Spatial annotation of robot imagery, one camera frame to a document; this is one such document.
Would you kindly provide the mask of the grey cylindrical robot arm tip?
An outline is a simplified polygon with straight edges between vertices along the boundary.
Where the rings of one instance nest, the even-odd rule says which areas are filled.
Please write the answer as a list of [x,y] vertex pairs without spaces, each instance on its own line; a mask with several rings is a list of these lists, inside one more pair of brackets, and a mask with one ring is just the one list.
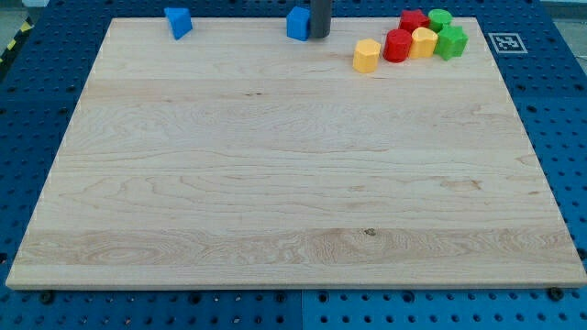
[[322,39],[329,35],[332,14],[331,0],[310,1],[310,37]]

